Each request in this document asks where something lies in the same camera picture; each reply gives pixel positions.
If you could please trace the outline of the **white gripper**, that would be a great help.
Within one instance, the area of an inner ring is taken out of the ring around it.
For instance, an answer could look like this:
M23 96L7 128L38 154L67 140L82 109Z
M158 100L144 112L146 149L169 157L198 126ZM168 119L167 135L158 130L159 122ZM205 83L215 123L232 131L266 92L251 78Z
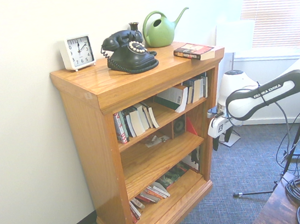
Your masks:
M208 127L208 135L213 138L213 149L218 150L218 137L225 132L224 141L228 142L232 134L232 124L228 117L222 112L217 114L208 114L207 118L210 119Z

